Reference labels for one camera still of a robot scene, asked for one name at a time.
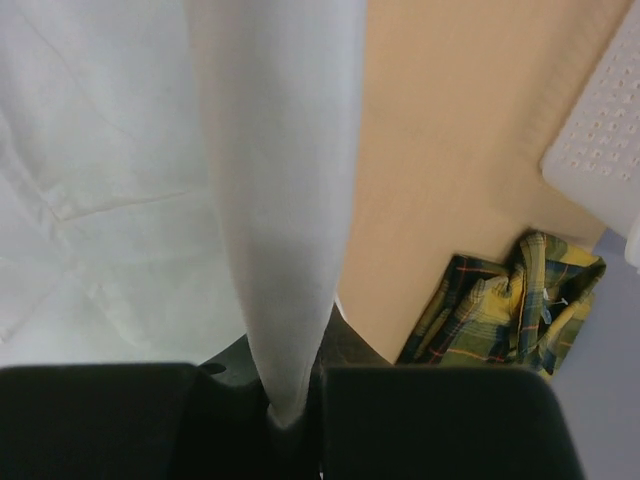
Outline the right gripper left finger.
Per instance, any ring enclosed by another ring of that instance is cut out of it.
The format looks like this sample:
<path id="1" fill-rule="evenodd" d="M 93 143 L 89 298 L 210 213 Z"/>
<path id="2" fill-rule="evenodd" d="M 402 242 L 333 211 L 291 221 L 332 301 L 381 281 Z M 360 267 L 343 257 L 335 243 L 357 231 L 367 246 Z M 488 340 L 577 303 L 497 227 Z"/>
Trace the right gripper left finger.
<path id="1" fill-rule="evenodd" d="M 248 343 L 200 365 L 1 372 L 5 479 L 270 479 L 266 399 Z"/>

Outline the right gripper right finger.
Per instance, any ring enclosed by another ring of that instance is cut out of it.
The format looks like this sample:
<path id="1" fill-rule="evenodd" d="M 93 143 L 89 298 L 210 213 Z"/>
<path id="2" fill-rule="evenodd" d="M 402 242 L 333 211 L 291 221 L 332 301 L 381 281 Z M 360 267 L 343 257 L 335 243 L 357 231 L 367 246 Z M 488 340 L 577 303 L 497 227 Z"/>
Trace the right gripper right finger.
<path id="1" fill-rule="evenodd" d="M 394 366 L 331 312 L 309 393 L 318 479 L 582 479 L 549 385 L 518 367 Z"/>

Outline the yellow plaid shirt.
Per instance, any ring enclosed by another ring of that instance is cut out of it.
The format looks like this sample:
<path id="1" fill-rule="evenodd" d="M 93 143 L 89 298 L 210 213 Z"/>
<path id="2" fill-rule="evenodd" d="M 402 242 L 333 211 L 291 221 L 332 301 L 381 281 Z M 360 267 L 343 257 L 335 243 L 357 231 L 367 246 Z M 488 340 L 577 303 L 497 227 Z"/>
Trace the yellow plaid shirt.
<path id="1" fill-rule="evenodd" d="M 606 263 L 529 231 L 501 263 L 456 254 L 397 362 L 529 368 L 549 379 L 589 316 Z"/>

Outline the white long sleeve shirt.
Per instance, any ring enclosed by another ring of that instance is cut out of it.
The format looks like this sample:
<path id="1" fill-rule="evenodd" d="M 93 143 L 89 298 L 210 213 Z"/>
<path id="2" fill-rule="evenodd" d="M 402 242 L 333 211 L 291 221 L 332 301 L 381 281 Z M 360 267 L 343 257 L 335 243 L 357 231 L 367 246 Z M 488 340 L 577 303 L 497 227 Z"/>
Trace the white long sleeve shirt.
<path id="1" fill-rule="evenodd" d="M 5 1 L 1 362 L 200 363 L 302 415 L 342 271 L 363 1 Z"/>

